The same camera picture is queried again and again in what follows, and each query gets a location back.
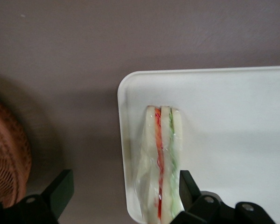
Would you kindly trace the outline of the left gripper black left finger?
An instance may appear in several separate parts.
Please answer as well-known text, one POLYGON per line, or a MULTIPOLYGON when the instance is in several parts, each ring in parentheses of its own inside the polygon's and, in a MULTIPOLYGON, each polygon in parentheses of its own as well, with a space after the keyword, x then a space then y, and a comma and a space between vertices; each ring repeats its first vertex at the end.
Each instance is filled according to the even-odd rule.
POLYGON ((73 194, 73 171, 65 169, 41 194, 29 195, 9 208, 0 203, 0 224, 57 224, 73 194))

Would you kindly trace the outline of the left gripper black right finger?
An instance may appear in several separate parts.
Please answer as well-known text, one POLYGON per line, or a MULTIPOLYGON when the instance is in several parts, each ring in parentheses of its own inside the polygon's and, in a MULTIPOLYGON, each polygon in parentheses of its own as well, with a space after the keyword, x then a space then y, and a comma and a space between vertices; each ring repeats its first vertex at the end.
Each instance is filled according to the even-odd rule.
POLYGON ((238 202, 234 208, 226 205, 213 192, 201 192, 187 170, 180 171, 179 194, 184 206, 172 221, 174 224, 274 224, 259 205, 238 202))

